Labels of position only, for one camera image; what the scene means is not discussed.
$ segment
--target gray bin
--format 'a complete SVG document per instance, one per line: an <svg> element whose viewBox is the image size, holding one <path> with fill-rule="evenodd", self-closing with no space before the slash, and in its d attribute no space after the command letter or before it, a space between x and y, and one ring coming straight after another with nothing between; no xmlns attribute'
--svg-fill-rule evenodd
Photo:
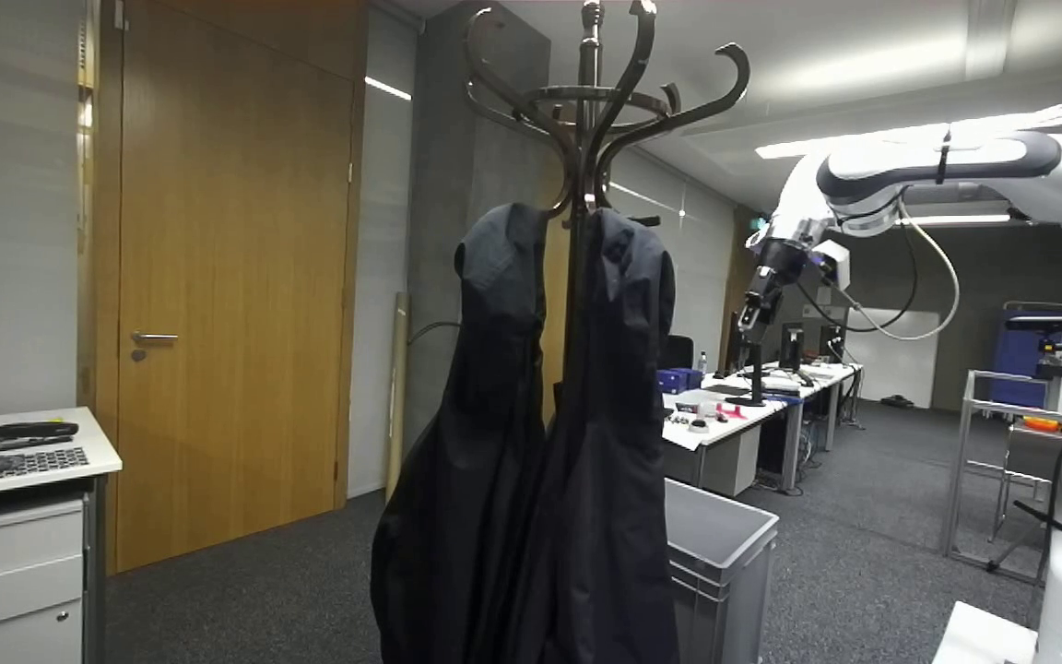
<svg viewBox="0 0 1062 664"><path fill-rule="evenodd" d="M757 664L778 516L669 478L669 542L681 664Z"/></svg>

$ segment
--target coat rack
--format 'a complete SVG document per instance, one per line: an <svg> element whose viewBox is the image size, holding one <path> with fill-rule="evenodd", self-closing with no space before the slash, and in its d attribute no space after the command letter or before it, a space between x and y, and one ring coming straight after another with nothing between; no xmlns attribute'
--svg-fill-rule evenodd
<svg viewBox="0 0 1062 664"><path fill-rule="evenodd" d="M681 112L681 96L675 83L665 83L665 96L638 91L638 81L649 66L652 32L655 32L655 3L634 0L631 13L638 17L638 38L626 70L609 88L600 83L600 23L604 0L581 0L581 40L578 40L578 83L575 88L537 88L520 91L503 81L484 55L484 24L495 17L491 8L478 8L470 24L470 66L484 88L491 88L508 118L551 135L566 161L566 189L551 214L568 209L572 249L568 249L568 333L566 333L566 397L581 397L586 372L586 278L589 278L589 214L594 208L609 208L604 185L613 158L655 132L671 132L680 126L695 126L701 118L731 112L749 88L749 55L738 44L724 44L715 55L734 64L734 83L728 96ZM647 112L642 123L615 123L625 108Z"/></svg>

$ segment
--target robotic arm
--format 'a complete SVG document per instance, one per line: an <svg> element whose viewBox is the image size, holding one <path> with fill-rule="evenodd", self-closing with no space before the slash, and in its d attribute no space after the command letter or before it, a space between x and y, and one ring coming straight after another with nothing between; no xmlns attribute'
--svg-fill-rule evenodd
<svg viewBox="0 0 1062 664"><path fill-rule="evenodd" d="M929 185L981 185L999 190L1019 219L1062 225L1062 132L956 132L800 158L770 227L752 241L758 260L743 333L770 319L778 292L817 253L827 233L878 236L895 227L905 190Z"/></svg>

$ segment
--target door handle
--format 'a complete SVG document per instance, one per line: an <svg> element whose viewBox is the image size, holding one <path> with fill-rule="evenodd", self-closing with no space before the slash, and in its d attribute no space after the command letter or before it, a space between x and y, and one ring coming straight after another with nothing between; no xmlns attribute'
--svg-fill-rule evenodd
<svg viewBox="0 0 1062 664"><path fill-rule="evenodd" d="M145 333L133 333L130 339L139 345L170 345L170 344L178 344L178 333L145 329Z"/></svg>

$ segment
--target black coat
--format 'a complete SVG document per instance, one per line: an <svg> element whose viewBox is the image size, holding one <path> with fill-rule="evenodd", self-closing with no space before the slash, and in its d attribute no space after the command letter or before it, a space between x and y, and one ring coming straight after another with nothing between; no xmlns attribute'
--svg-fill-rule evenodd
<svg viewBox="0 0 1062 664"><path fill-rule="evenodd" d="M594 219L586 355L545 435L543 233L537 209L497 208L459 247L450 382L371 544L389 664L675 664L652 380L671 259Z"/></svg>

